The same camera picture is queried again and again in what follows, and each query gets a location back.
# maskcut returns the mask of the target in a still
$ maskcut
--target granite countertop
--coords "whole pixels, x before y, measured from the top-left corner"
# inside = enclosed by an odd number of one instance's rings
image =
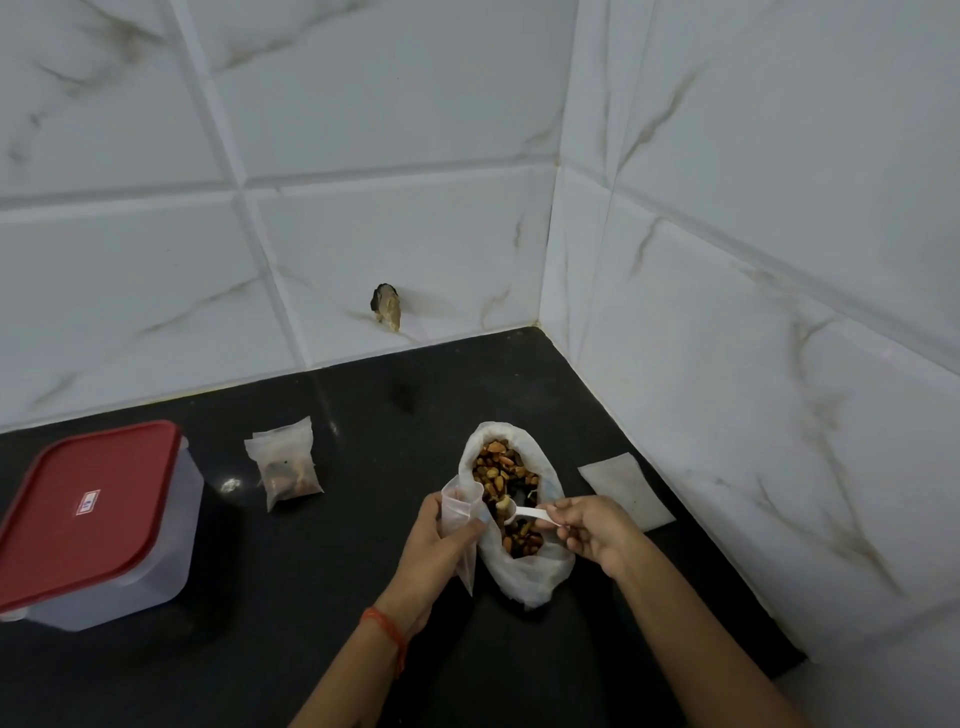
[[[243,441],[313,418],[326,493],[266,513]],[[677,517],[650,535],[769,675],[803,655],[536,328],[0,435],[0,507],[62,437],[155,419],[179,424],[206,480],[186,587],[174,601],[78,633],[0,624],[8,728],[284,726],[394,572],[423,496],[456,474],[487,420],[527,429],[567,495],[586,463],[629,451]],[[361,509],[375,515],[361,519]],[[629,609],[578,561],[533,612],[477,561],[451,581],[384,711],[384,725],[682,725]]]

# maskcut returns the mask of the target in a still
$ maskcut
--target tile wall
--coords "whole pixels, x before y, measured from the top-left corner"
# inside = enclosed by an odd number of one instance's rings
[[[5,4],[0,428],[536,321],[575,12]]]
[[[578,11],[542,325],[823,666],[790,679],[817,724],[948,725],[898,655],[960,679],[917,626],[960,639],[958,32],[945,0]]]

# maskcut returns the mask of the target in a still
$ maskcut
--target spoon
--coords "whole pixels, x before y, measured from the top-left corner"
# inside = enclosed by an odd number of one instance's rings
[[[510,496],[504,496],[501,500],[499,500],[496,503],[496,509],[507,517],[504,519],[505,525],[513,523],[517,516],[525,516],[526,518],[530,519],[543,519],[544,521],[549,521],[554,525],[561,525],[550,518],[550,515],[542,508],[528,508],[526,506],[517,505]]]

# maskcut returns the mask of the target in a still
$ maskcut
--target white plastic bag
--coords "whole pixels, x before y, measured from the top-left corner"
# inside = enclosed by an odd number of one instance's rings
[[[535,609],[548,602],[554,588],[570,575],[575,557],[553,533],[543,534],[543,546],[536,556],[515,559],[504,550],[500,531],[483,502],[483,486],[473,480],[480,448],[491,440],[506,440],[523,457],[524,466],[540,476],[539,503],[564,497],[557,472],[526,430],[508,423],[482,423],[467,440],[457,477],[442,490],[441,530],[446,535],[470,518],[486,521],[487,530],[478,545],[487,570],[505,595]],[[472,548],[457,566],[457,574],[471,594],[475,562],[476,551]]]
[[[310,455],[313,426],[309,417],[285,427],[255,432],[243,444],[247,455],[260,469],[263,487],[267,491],[267,513],[273,510],[278,500],[324,491]]]

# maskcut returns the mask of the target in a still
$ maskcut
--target orange thread bracelet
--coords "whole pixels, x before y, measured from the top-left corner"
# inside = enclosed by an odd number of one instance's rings
[[[390,639],[396,643],[396,673],[394,674],[394,678],[396,679],[403,671],[403,663],[407,657],[407,641],[403,639],[403,634],[396,626],[396,623],[376,607],[364,610],[364,613],[360,616],[360,621],[364,619],[372,619],[375,621],[383,628],[383,631],[389,635]]]

